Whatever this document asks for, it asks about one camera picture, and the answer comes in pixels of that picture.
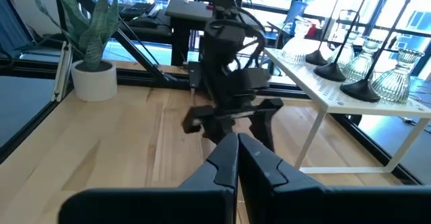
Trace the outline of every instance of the snake plant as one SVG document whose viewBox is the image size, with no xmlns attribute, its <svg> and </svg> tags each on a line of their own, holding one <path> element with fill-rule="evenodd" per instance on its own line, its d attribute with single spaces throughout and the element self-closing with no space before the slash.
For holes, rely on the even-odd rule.
<svg viewBox="0 0 431 224">
<path fill-rule="evenodd" d="M 65 12 L 66 30 L 53 19 L 41 0 L 34 1 L 82 57 L 86 71 L 98 71 L 106 43 L 121 23 L 118 0 L 114 0 L 111 6 L 108 0 L 97 1 L 91 19 L 84 17 L 76 0 L 60 0 Z"/>
</svg>

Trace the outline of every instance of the glass vase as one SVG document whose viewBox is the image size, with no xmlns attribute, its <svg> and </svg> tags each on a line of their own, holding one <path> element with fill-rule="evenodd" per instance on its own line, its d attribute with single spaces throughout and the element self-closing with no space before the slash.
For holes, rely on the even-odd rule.
<svg viewBox="0 0 431 224">
<path fill-rule="evenodd" d="M 410 71 L 424 53 L 400 48 L 397 65 L 372 82 L 375 92 L 384 100 L 407 103 L 410 92 Z"/>
<path fill-rule="evenodd" d="M 382 46 L 382 43 L 383 41 L 381 40 L 368 36 L 364 37 L 361 53 L 341 70 L 346 78 L 346 82 L 356 82 L 365 78 L 373 62 L 372 56 Z"/>
<path fill-rule="evenodd" d="M 354 57 L 355 52 L 353 50 L 353 42 L 358 37 L 359 32 L 358 31 L 351 31 L 349 34 L 349 37 L 347 38 L 347 42 L 344 44 L 343 50 L 338 58 L 338 67 L 340 69 L 343 69 L 348 63 L 350 63 Z M 338 52 L 341 50 L 341 46 L 338 46 L 331 54 L 331 56 L 328 58 L 328 63 L 333 63 L 335 58 L 337 58 Z"/>
<path fill-rule="evenodd" d="M 306 21 L 296 20 L 295 37 L 290 39 L 283 47 L 282 56 L 288 63 L 305 63 L 306 41 L 305 36 L 311 28 L 311 24 Z"/>
</svg>

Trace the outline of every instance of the white plant pot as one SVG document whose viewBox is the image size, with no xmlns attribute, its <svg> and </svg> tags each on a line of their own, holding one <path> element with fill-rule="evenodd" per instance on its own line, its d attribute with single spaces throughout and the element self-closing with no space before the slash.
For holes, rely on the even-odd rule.
<svg viewBox="0 0 431 224">
<path fill-rule="evenodd" d="M 83 61 L 72 64 L 71 74 L 76 96 L 88 102 L 99 102 L 109 100 L 117 94 L 117 69 L 115 64 L 107 71 L 85 72 L 76 69 Z"/>
</svg>

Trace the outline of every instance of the black lamp base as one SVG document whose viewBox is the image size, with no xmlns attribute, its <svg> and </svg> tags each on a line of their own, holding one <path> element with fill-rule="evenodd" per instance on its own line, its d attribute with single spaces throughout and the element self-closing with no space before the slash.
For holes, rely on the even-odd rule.
<svg viewBox="0 0 431 224">
<path fill-rule="evenodd" d="M 337 63 L 329 63 L 328 65 L 317 67 L 314 69 L 314 73 L 318 76 L 336 82 L 344 82 L 345 76 L 341 72 Z"/>
<path fill-rule="evenodd" d="M 315 50 L 314 52 L 307 54 L 305 56 L 305 61 L 312 65 L 323 66 L 327 65 L 328 62 L 322 57 L 320 50 Z"/>
<path fill-rule="evenodd" d="M 340 90 L 346 95 L 365 102 L 378 102 L 380 96 L 376 94 L 369 80 L 361 79 L 355 83 L 344 83 Z"/>
</svg>

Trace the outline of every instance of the white pegboard table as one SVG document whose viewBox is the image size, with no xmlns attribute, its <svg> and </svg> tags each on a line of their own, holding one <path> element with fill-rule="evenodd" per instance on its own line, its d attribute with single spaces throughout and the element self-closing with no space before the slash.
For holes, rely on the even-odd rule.
<svg viewBox="0 0 431 224">
<path fill-rule="evenodd" d="M 306 174 L 391 173 L 431 119 L 431 110 L 415 100 L 409 99 L 406 104 L 397 104 L 385 100 L 377 103 L 369 103 L 351 98 L 339 89 L 342 83 L 319 77 L 312 71 L 316 66 L 309 63 L 290 63 L 284 59 L 282 52 L 282 50 L 273 48 L 265 48 L 264 50 L 264 54 L 290 77 L 320 108 L 295 163 L 296 169 L 299 169 L 301 172 Z M 307 151 L 310 149 L 312 140 L 328 113 L 406 116 L 419 117 L 420 120 L 413 130 L 411 130 L 390 162 L 384 167 L 300 167 Z"/>
</svg>

